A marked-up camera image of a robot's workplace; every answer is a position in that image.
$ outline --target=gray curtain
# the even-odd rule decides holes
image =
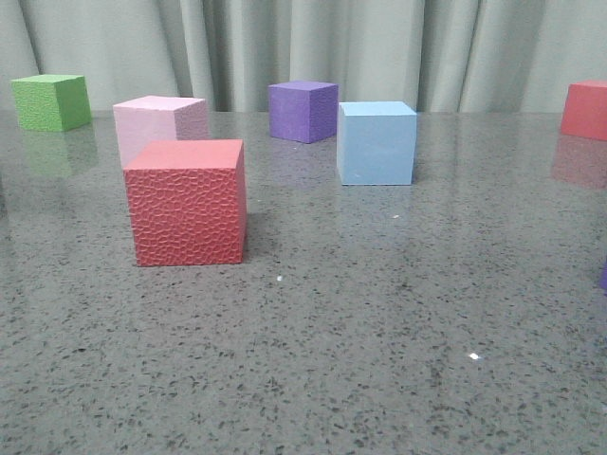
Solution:
[[[93,109],[155,94],[264,111],[267,86],[337,82],[340,100],[418,111],[559,112],[607,79],[605,0],[1,0],[9,80],[84,74]]]

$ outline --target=cube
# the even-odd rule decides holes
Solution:
[[[342,185],[411,185],[417,113],[402,101],[341,102]]]
[[[161,140],[123,168],[137,264],[237,264],[247,228],[240,139]]]
[[[337,132],[338,85],[291,81],[267,88],[269,134],[306,144]]]
[[[148,96],[114,105],[122,167],[153,140],[209,138],[207,101],[198,98]]]
[[[607,81],[569,85],[562,113],[564,135],[607,140]]]
[[[67,131],[91,122],[84,76],[41,74],[11,81],[19,125]]]

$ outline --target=light blue cube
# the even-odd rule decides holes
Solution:
[[[402,101],[341,102],[342,185],[411,185],[417,113]]]

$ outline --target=purple cube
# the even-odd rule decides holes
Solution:
[[[291,81],[267,88],[269,135],[309,144],[338,130],[338,85]]]

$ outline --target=red cube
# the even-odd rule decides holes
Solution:
[[[584,81],[569,85],[561,132],[564,135],[607,140],[607,81]]]
[[[123,172],[138,265],[243,261],[241,139],[154,141]]]

